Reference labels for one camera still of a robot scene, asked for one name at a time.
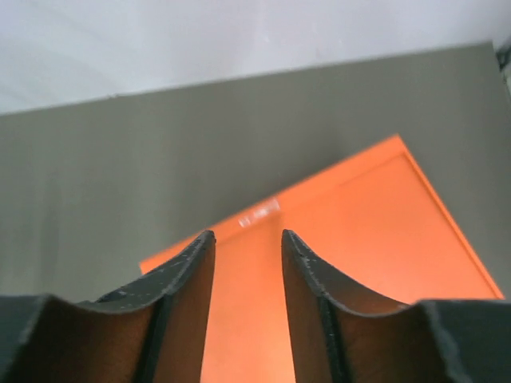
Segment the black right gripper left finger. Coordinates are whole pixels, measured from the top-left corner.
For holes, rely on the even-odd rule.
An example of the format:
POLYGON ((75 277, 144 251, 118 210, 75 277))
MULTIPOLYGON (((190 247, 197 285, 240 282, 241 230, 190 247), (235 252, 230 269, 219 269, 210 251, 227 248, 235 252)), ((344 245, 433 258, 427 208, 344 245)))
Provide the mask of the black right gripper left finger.
POLYGON ((205 231, 176 257, 94 302, 2 296, 2 381, 198 382, 215 243, 205 231))

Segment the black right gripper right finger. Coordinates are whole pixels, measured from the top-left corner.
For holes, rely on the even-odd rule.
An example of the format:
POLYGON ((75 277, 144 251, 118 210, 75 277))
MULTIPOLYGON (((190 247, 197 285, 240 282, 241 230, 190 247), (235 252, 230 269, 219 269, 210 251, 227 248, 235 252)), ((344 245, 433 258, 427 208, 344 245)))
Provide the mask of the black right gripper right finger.
POLYGON ((282 234, 282 267, 298 382, 507 382, 510 304, 426 299, 407 305, 282 234))

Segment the orange drawer cabinet box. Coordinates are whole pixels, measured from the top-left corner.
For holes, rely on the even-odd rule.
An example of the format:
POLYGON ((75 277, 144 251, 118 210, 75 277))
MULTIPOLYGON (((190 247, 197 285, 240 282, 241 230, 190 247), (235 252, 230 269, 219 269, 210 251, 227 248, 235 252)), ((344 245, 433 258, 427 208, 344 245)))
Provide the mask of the orange drawer cabinet box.
POLYGON ((404 303, 502 292, 398 136, 212 226, 203 382, 292 382, 281 235, 404 303))

